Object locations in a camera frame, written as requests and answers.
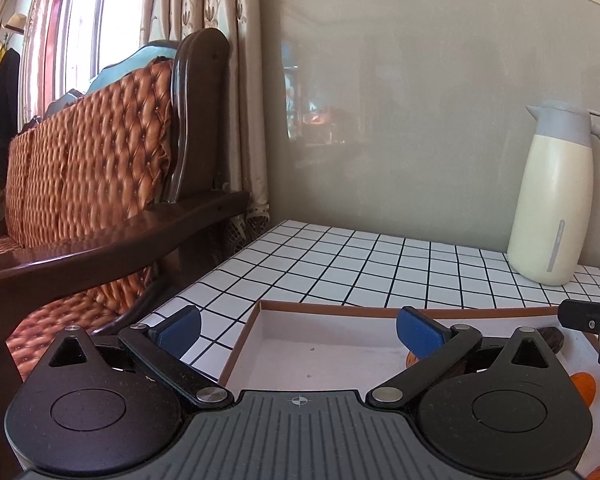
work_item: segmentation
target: gray ribbed plate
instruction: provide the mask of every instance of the gray ribbed plate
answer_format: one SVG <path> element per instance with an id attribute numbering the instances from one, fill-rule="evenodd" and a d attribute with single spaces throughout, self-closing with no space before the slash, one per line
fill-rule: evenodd
<path id="1" fill-rule="evenodd" d="M 34 472 L 26 480 L 42 480 Z M 357 393 L 244 392 L 195 416 L 182 437 L 121 480 L 469 480 L 433 456 L 397 413 Z M 571 473 L 555 477 L 576 479 Z"/>

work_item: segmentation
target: triangular cutout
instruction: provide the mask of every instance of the triangular cutout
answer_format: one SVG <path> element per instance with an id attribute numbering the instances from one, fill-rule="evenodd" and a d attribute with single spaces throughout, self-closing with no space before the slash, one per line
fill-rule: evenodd
<path id="1" fill-rule="evenodd" d="M 68 365 L 79 365 L 87 362 L 87 356 L 84 354 L 80 342 L 75 337 L 67 337 L 60 348 L 49 361 L 49 366 L 58 368 Z"/>
<path id="2" fill-rule="evenodd" d="M 518 351 L 511 362 L 515 365 L 531 366 L 533 368 L 548 368 L 549 365 L 542 357 L 536 342 L 532 339 L 523 339 Z"/>

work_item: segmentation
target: window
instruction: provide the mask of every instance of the window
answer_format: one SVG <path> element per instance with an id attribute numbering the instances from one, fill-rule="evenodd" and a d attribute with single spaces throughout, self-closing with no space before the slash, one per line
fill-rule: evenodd
<path id="1" fill-rule="evenodd" d="M 85 92 L 104 67 L 139 47 L 142 0 L 62 0 L 54 94 Z"/>

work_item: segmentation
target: checkered tablecloth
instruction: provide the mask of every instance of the checkered tablecloth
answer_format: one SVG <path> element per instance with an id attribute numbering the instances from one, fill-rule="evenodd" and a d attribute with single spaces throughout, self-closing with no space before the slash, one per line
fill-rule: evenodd
<path id="1" fill-rule="evenodd" d="M 578 266 L 565 286 L 532 282 L 503 253 L 288 220 L 158 308 L 186 304 L 202 337 L 182 360 L 217 380 L 259 299 L 368 307 L 514 308 L 600 301 L 600 269 Z"/>

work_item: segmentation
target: white tray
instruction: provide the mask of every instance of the white tray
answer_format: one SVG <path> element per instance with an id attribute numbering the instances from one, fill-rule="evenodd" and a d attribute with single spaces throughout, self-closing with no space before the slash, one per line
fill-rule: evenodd
<path id="1" fill-rule="evenodd" d="M 557 317 L 526 316 L 512 309 L 500 318 L 448 319 L 464 322 L 484 335 L 511 336 L 519 326 L 559 326 Z M 538 314 L 549 310 L 538 309 Z M 234 395 L 241 390 L 358 390 L 366 392 L 405 368 L 408 350 L 395 333 L 397 309 L 315 306 L 261 301 L 254 309 L 222 372 L 220 382 Z M 458 311 L 455 316 L 482 316 Z M 581 332 L 560 327 L 565 342 L 558 359 L 569 374 L 588 372 L 597 393 L 590 407 L 593 432 L 577 471 L 583 476 L 600 465 L 600 365 L 595 348 Z"/>

